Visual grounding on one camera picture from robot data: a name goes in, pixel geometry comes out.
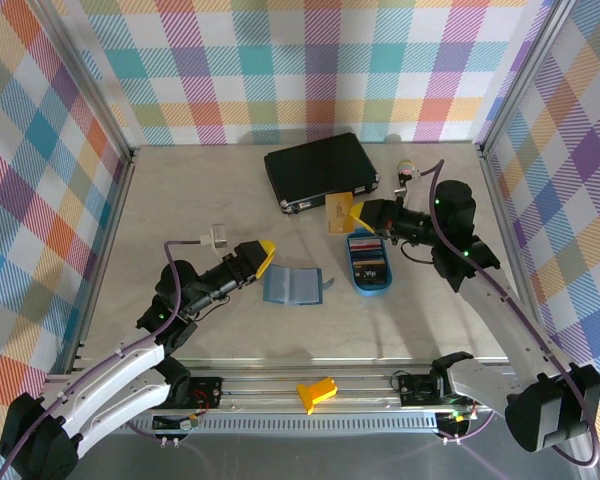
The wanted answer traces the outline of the blue oval card tray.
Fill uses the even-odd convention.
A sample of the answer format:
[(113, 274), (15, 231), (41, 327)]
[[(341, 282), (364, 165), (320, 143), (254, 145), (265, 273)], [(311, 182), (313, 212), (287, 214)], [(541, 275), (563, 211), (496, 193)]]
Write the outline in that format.
[(374, 235), (374, 234), (372, 234), (372, 233), (370, 233), (370, 232), (366, 231), (364, 228), (358, 228), (358, 229), (356, 229), (356, 230), (355, 230), (353, 233), (350, 233), (350, 234), (349, 234), (349, 235), (346, 237), (346, 252), (347, 252), (347, 256), (348, 256), (348, 260), (349, 260), (349, 266), (350, 266), (350, 272), (351, 272), (351, 280), (352, 280), (352, 285), (353, 285), (354, 289), (355, 289), (355, 290), (356, 290), (356, 291), (357, 291), (357, 292), (358, 292), (360, 295), (362, 295), (362, 296), (366, 296), (366, 297), (371, 297), (371, 296), (381, 296), (381, 295), (383, 295), (383, 294), (385, 294), (385, 293), (386, 293), (386, 291), (389, 289), (389, 287), (391, 286), (391, 284), (392, 284), (392, 281), (393, 281), (393, 275), (392, 275), (392, 272), (391, 272), (391, 267), (390, 267), (390, 263), (389, 263), (389, 259), (388, 259), (388, 255), (387, 255), (387, 251), (386, 251), (386, 247), (385, 247), (385, 242), (384, 242), (384, 241), (383, 241), (383, 240), (380, 238), (380, 239), (382, 240), (382, 242), (383, 242), (383, 244), (382, 244), (382, 249), (381, 249), (381, 250), (383, 251), (383, 253), (384, 253), (384, 255), (385, 255), (385, 258), (386, 258), (386, 263), (385, 263), (385, 265), (386, 265), (386, 268), (387, 268), (387, 274), (388, 274), (388, 277), (387, 277), (387, 284), (386, 284), (384, 287), (382, 287), (382, 288), (375, 287), (375, 288), (371, 288), (371, 289), (361, 289), (361, 288), (360, 288), (360, 287), (359, 287), (359, 286), (358, 286), (358, 285), (355, 283), (355, 281), (354, 281), (354, 275), (353, 275), (353, 266), (354, 266), (354, 265), (356, 265), (356, 264), (352, 264), (352, 263), (351, 263), (351, 259), (350, 259), (350, 251), (351, 251), (351, 250), (349, 249), (349, 246), (348, 246), (348, 239), (349, 239), (349, 238), (351, 238), (351, 237), (359, 237), (359, 236), (373, 236), (373, 237), (380, 238), (380, 237), (378, 237), (378, 236), (376, 236), (376, 235)]

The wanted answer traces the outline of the aluminium frame post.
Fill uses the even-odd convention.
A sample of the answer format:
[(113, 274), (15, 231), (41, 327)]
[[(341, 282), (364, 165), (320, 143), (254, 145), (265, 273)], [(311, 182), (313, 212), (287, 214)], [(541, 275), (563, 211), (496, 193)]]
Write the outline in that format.
[(118, 148), (126, 163), (132, 163), (134, 148), (127, 141), (105, 97), (91, 75), (69, 30), (64, 25), (51, 0), (27, 0), (27, 3), (49, 35), (78, 90), (84, 95), (103, 130)]
[(487, 155), (512, 121), (577, 0), (528, 0), (479, 108), (469, 138)]

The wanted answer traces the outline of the aluminium side rail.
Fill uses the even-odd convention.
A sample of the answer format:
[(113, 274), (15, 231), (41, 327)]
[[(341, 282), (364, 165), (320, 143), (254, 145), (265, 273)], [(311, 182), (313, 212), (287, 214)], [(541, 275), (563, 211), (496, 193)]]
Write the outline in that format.
[(106, 268), (111, 257), (116, 233), (119, 228), (122, 212), (128, 197), (131, 181), (136, 167), (136, 157), (139, 148), (132, 148), (127, 157), (124, 158), (123, 168), (121, 170), (120, 183), (118, 184), (114, 202), (111, 206), (107, 223), (104, 229), (104, 235), (101, 242), (101, 250), (96, 258), (93, 279), (87, 290), (86, 303), (78, 318), (75, 335), (72, 338), (72, 344), (68, 354), (68, 363), (65, 369), (73, 370), (73, 364), (80, 357), (79, 350), (84, 346), (89, 328), (94, 317), (98, 296), (100, 294)]
[[(496, 174), (489, 163), (487, 156), (480, 156), (480, 166), (485, 178), (485, 184), (490, 195), (495, 218), (500, 231), (507, 262), (504, 270), (507, 273), (496, 275), (498, 280), (507, 278), (507, 286), (504, 289), (512, 295), (514, 303), (520, 308), (522, 313), (528, 318), (529, 325), (547, 341), (547, 345), (556, 354), (556, 358), (567, 368), (570, 369), (578, 364), (577, 360), (565, 353), (559, 348), (555, 340), (548, 337), (539, 314), (538, 305), (534, 296), (531, 281), (527, 275), (522, 256), (519, 251), (519, 245), (515, 235), (514, 228), (509, 220), (504, 195), (502, 194)], [(538, 346), (534, 346), (535, 337), (528, 331), (527, 325), (522, 322), (516, 312), (513, 312), (513, 324), (496, 327), (493, 331), (491, 324), (488, 328), (493, 333), (496, 341), (501, 346), (509, 359), (517, 365), (522, 360), (522, 355), (527, 354), (525, 345), (531, 343), (529, 348), (536, 354), (542, 354)]]

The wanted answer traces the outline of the black ribbed carrying case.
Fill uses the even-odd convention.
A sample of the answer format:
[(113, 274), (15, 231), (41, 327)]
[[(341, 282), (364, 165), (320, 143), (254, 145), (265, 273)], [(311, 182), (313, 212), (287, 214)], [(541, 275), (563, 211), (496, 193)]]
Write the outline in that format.
[(369, 194), (380, 180), (352, 132), (270, 152), (264, 166), (285, 214), (322, 206), (334, 193)]

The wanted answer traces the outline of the blue card holder wallet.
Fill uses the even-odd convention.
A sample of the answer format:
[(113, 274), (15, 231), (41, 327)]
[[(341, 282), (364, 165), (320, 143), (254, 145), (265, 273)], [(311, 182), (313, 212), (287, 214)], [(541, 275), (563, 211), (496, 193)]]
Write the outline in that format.
[(320, 268), (290, 268), (271, 265), (264, 274), (263, 300), (285, 306), (320, 305), (323, 292), (334, 284), (324, 279)]

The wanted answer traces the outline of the perforated metal strip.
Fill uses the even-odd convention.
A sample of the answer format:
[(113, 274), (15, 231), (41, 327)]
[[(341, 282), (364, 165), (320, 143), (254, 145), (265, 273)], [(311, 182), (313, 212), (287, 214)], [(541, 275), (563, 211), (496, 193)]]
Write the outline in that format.
[(394, 412), (369, 414), (221, 414), (203, 418), (190, 429), (158, 428), (150, 417), (133, 421), (138, 430), (156, 435), (199, 434), (282, 434), (282, 435), (358, 435), (366, 433), (437, 433), (436, 414), (431, 412)]

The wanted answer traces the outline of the gold credit card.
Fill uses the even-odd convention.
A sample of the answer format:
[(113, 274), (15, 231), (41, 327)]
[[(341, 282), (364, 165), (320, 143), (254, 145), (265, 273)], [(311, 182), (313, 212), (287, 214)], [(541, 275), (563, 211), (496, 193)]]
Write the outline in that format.
[(327, 231), (329, 235), (350, 234), (354, 232), (354, 219), (349, 211), (353, 206), (351, 192), (332, 193), (325, 196)]

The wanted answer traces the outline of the small circuit board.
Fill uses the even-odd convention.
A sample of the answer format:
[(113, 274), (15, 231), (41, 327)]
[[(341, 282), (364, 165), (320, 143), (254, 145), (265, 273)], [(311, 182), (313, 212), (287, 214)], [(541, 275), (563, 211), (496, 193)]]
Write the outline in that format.
[(196, 414), (185, 417), (154, 415), (151, 422), (154, 430), (190, 431), (198, 427), (199, 418)]
[(447, 412), (436, 414), (437, 435), (442, 438), (461, 437), (471, 431), (471, 425), (477, 419), (476, 414), (468, 412)]

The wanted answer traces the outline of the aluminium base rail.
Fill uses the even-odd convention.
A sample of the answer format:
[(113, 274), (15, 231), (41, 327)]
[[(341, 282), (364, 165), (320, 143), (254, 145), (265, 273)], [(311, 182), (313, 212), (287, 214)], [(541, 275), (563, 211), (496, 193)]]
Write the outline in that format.
[(476, 360), (465, 360), (453, 365), (446, 383), (454, 393), (475, 400), (477, 405), (402, 407), (399, 395), (389, 384), (392, 374), (398, 370), (411, 374), (431, 373), (429, 367), (422, 365), (256, 365), (252, 368), (198, 365), (192, 369), (191, 376), (223, 379), (220, 405), (212, 409), (218, 413), (300, 414), (304, 407), (297, 385), (312, 385), (327, 377), (335, 380), (338, 391), (315, 407), (319, 414), (375, 413), (385, 409), (452, 412), (467, 411), (475, 406), (479, 410), (493, 408), (502, 415), (508, 403), (524, 391), (507, 364), (483, 365)]

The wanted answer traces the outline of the yellow plastic bracket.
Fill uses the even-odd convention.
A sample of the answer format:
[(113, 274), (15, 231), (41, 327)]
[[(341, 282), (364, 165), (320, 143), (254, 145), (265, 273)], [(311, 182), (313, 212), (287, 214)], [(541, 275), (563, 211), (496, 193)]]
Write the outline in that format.
[(338, 387), (331, 377), (324, 378), (312, 385), (297, 385), (301, 403), (308, 415), (312, 415), (315, 406), (336, 395)]

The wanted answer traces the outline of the black arm base board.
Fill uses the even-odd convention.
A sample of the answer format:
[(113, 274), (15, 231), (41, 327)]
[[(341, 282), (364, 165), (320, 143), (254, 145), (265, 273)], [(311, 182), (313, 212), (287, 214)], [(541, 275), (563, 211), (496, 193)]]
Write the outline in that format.
[(217, 409), (222, 398), (222, 385), (221, 377), (192, 377), (189, 380), (187, 407)]
[(475, 400), (454, 393), (445, 378), (436, 373), (411, 374), (404, 370), (398, 370), (392, 374), (389, 384), (399, 395), (402, 407), (469, 407), (477, 405)]

